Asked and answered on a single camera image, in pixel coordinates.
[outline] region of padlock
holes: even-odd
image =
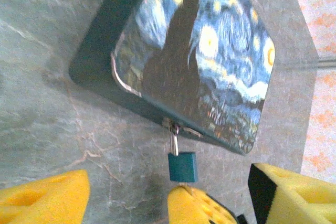
[[[198,180],[196,153],[180,152],[177,144],[178,125],[171,127],[171,152],[168,153],[170,180],[180,183],[194,183]]]

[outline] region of yellow sponge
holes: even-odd
[[[267,164],[252,164],[248,186],[261,223],[336,223],[336,185]]]
[[[236,224],[228,209],[205,192],[188,186],[175,187],[168,195],[170,224]]]
[[[81,223],[90,195],[85,170],[0,190],[0,224]]]

